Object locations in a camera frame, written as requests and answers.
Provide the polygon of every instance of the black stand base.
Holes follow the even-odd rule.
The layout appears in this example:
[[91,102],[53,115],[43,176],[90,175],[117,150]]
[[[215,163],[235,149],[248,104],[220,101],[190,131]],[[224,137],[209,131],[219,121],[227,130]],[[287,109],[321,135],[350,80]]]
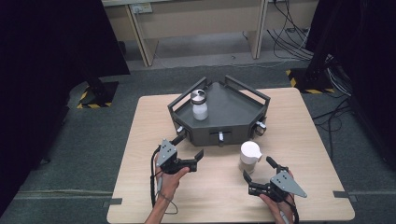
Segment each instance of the black stand base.
[[88,87],[79,100],[78,108],[110,107],[119,82],[105,82],[103,85],[105,92],[101,92],[100,96],[93,93],[92,87]]
[[324,71],[316,74],[315,78],[307,78],[306,68],[291,68],[287,74],[291,86],[302,93],[333,92],[332,83]]

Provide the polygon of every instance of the yellow black warning tape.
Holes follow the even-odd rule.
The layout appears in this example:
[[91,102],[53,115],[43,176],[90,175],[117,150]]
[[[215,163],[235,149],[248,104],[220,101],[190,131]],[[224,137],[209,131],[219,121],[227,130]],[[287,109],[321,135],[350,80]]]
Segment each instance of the yellow black warning tape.
[[[286,75],[288,75],[290,85],[292,87],[296,87],[297,82],[293,76],[290,76],[291,71],[287,70]],[[323,90],[300,90],[301,93],[325,93],[325,92],[334,92],[334,89],[323,89]]]
[[87,97],[88,91],[90,87],[87,87],[85,91],[82,93],[81,98],[79,99],[79,103],[77,106],[77,109],[82,109],[82,108],[102,108],[102,107],[110,107],[111,102],[104,103],[103,105],[98,105],[98,104],[83,104],[83,100]]

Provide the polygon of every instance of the wooden table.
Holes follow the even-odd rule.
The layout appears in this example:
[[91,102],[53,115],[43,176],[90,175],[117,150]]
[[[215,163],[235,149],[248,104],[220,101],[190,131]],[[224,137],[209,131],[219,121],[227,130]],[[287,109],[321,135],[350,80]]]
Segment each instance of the wooden table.
[[[334,198],[344,191],[316,127],[294,88],[260,90],[271,97],[267,132],[253,139],[264,157],[289,166],[307,198],[295,197],[301,221],[350,220],[355,212],[348,198]],[[140,98],[134,114],[113,199],[107,214],[110,223],[142,223],[151,210],[150,158],[163,138],[176,132],[167,105],[178,95]],[[180,181],[174,203],[177,215],[165,215],[163,223],[270,222],[269,209],[258,197],[248,195],[248,184],[238,169],[240,145],[194,147],[187,139],[177,145],[178,157],[192,159],[201,149],[198,171]],[[253,181],[268,183],[276,174],[265,160],[257,163]]]

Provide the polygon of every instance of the white jar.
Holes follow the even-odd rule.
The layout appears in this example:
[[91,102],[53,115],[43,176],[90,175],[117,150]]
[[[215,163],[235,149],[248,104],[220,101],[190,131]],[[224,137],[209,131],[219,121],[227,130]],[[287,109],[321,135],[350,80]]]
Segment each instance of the white jar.
[[192,114],[195,119],[204,120],[207,118],[206,94],[202,90],[195,90],[191,93]]

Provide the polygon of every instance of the white cup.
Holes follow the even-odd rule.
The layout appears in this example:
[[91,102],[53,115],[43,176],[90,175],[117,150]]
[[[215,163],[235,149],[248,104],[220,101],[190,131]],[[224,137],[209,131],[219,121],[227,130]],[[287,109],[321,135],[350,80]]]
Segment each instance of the white cup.
[[255,142],[247,141],[241,146],[239,169],[251,175],[254,172],[256,163],[262,158],[260,147]]

